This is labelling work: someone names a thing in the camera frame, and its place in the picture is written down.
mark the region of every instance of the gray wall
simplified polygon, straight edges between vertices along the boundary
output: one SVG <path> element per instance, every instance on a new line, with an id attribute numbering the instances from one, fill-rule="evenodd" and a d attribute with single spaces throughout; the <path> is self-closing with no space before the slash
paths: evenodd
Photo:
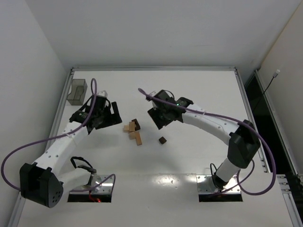
<path id="1" fill-rule="evenodd" d="M 0 161 L 13 149 L 47 138 L 66 71 L 24 0 L 0 1 Z M 45 144 L 21 150 L 5 173 L 19 186 L 19 169 Z M 0 178 L 0 227 L 6 227 L 17 191 Z"/>
<path id="2" fill-rule="evenodd" d="M 277 69 L 281 72 L 268 89 L 290 148 L 303 173 L 303 3 L 283 30 L 262 63 L 260 79 L 264 86 Z"/>
<path id="3" fill-rule="evenodd" d="M 301 0 L 26 0 L 66 69 L 260 66 Z"/>

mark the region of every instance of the light brown wooden block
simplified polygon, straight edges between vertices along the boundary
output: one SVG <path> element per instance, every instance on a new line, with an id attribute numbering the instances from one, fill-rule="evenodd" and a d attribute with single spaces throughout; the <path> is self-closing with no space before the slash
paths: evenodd
<path id="1" fill-rule="evenodd" d="M 136 142 L 137 142 L 137 146 L 142 145 L 142 140 L 141 140 L 140 132 L 135 131 L 135 134 L 136 134 Z"/>
<path id="2" fill-rule="evenodd" d="M 129 125 L 125 125 L 124 128 L 123 128 L 123 131 L 124 132 L 129 132 Z"/>
<path id="3" fill-rule="evenodd" d="M 129 122 L 129 132 L 133 132 L 135 129 L 135 123 L 134 122 Z"/>
<path id="4" fill-rule="evenodd" d="M 130 138 L 131 140 L 134 140 L 134 139 L 136 138 L 136 134 L 135 134 L 134 131 L 129 133 L 129 138 Z"/>

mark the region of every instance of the brown block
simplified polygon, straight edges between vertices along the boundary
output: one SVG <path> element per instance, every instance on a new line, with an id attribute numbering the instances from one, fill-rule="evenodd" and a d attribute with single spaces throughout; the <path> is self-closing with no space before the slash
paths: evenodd
<path id="1" fill-rule="evenodd" d="M 139 122 L 137 121 L 137 119 L 133 119 L 132 121 L 135 123 L 135 128 L 134 128 L 134 130 L 135 130 L 135 131 L 140 130 L 141 127 L 140 127 Z"/>
<path id="2" fill-rule="evenodd" d="M 135 134 L 134 131 L 133 131 L 133 132 L 130 132 L 128 135 L 129 135 L 129 138 L 130 138 L 131 140 L 134 140 L 134 139 L 136 138 L 136 134 Z"/>
<path id="3" fill-rule="evenodd" d="M 140 132 L 135 131 L 135 134 L 136 134 L 136 142 L 137 142 L 137 146 L 142 145 L 142 140 L 141 140 Z"/>
<path id="4" fill-rule="evenodd" d="M 129 122 L 129 132 L 133 132 L 134 131 L 134 126 L 135 126 L 134 122 Z"/>
<path id="5" fill-rule="evenodd" d="M 129 125 L 125 125 L 124 128 L 123 128 L 123 131 L 124 132 L 129 132 Z"/>
<path id="6" fill-rule="evenodd" d="M 164 144 L 166 141 L 167 140 L 163 136 L 159 139 L 160 144 Z"/>

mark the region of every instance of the white table surface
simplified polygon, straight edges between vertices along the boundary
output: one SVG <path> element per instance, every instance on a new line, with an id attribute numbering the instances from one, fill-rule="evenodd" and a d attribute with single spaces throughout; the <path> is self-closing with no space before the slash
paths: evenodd
<path id="1" fill-rule="evenodd" d="M 200 203 L 195 174 L 209 174 L 209 164 L 219 166 L 227 146 L 193 126 L 172 122 L 160 131 L 147 111 L 150 102 L 138 92 L 170 90 L 176 99 L 189 98 L 208 112 L 247 119 L 234 71 L 76 71 L 74 79 L 96 78 L 98 91 L 106 90 L 117 101 L 122 124 L 92 132 L 73 156 L 87 159 L 98 174 L 117 175 L 111 203 L 66 203 L 48 209 L 26 201 L 19 227 L 114 226 L 114 227 L 287 227 L 292 226 L 278 183 L 262 196 L 242 193 L 243 202 Z M 65 105 L 59 134 L 79 107 Z M 122 128 L 136 118 L 142 146 L 129 140 Z M 164 136 L 167 143 L 158 142 Z M 263 172 L 254 157 L 254 174 L 243 184 L 252 192 L 265 189 L 271 174 Z M 251 165 L 242 170 L 241 177 Z M 72 170 L 67 163 L 62 172 Z"/>

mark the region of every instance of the dark brown block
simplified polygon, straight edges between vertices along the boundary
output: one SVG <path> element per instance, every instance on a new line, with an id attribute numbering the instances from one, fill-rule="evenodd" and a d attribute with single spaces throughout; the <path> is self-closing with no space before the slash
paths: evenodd
<path id="1" fill-rule="evenodd" d="M 166 141 L 167 140 L 163 136 L 159 139 L 160 144 L 164 144 Z"/>
<path id="2" fill-rule="evenodd" d="M 134 122 L 134 124 L 135 124 L 135 128 L 134 128 L 134 130 L 135 130 L 135 131 L 140 130 L 140 129 L 141 129 L 141 127 L 140 127 L 139 122 L 137 121 L 137 119 L 133 119 L 132 121 L 133 121 L 133 122 Z"/>

